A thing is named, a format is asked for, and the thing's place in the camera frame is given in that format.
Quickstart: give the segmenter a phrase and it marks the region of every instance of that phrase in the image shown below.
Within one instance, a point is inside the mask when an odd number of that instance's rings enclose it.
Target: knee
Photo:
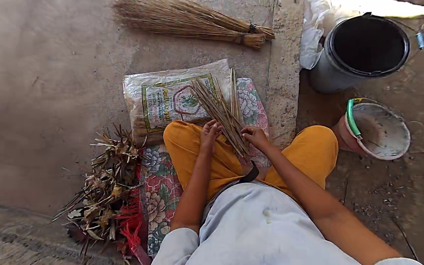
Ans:
[[[175,138],[182,130],[187,127],[186,123],[183,121],[173,121],[172,123],[168,124],[168,126],[164,129],[163,132],[163,140],[170,141]]]
[[[312,141],[319,142],[322,144],[336,145],[338,148],[338,140],[334,135],[333,131],[325,126],[314,125],[303,129],[297,136],[309,136]]]

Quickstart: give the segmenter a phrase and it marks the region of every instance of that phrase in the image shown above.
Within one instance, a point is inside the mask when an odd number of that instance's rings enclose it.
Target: floral fabric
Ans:
[[[268,117],[250,78],[237,80],[237,94],[245,124],[262,128],[268,135]],[[268,166],[268,159],[251,146],[251,157],[258,166]],[[148,254],[155,256],[170,231],[174,210],[183,192],[171,157],[164,144],[144,149],[142,162],[148,171],[142,172],[145,181],[145,200],[148,213]]]

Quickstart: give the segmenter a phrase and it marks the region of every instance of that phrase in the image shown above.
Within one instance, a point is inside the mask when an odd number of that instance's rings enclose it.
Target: bucket handle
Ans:
[[[353,132],[353,134],[357,137],[357,138],[361,138],[361,132],[359,131],[358,127],[356,126],[356,122],[354,121],[354,116],[353,116],[353,106],[354,106],[354,101],[356,101],[356,103],[360,102],[362,98],[358,98],[358,99],[350,99],[348,100],[348,105],[346,106],[346,113],[348,114],[348,124],[350,126],[351,131]]]
[[[348,117],[348,125],[350,126],[350,129],[353,132],[353,134],[359,140],[362,140],[362,136],[361,136],[361,132],[358,129],[358,126],[356,126],[356,122],[354,121],[353,106],[355,104],[362,103],[363,101],[374,103],[374,104],[377,104],[377,105],[382,105],[379,102],[372,100],[372,99],[368,99],[368,98],[355,98],[355,99],[348,100],[348,105],[346,106],[346,114],[347,114],[346,116]]]

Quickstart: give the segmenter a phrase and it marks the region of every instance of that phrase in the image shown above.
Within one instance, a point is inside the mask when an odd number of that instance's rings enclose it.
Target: black bucket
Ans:
[[[407,34],[394,22],[366,13],[339,23],[310,71],[310,83],[321,93],[334,93],[368,78],[390,75],[410,52]]]

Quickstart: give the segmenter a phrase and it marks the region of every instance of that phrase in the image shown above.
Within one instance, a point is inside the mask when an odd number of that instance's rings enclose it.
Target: hand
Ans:
[[[204,125],[201,132],[200,152],[212,154],[215,151],[215,140],[222,134],[223,126],[217,120],[211,120]]]
[[[259,151],[265,152],[271,145],[264,131],[259,127],[246,126],[241,130],[242,137],[254,145]]]

